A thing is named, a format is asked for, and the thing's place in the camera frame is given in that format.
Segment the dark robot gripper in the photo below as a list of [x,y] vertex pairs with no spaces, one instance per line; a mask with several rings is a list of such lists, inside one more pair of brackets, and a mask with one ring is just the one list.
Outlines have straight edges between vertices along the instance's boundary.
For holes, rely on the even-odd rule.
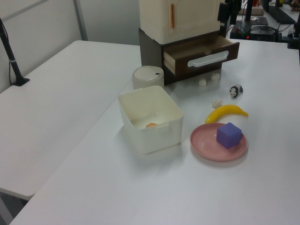
[[221,2],[219,4],[217,20],[220,22],[219,35],[226,37],[226,18],[227,18],[227,3]]

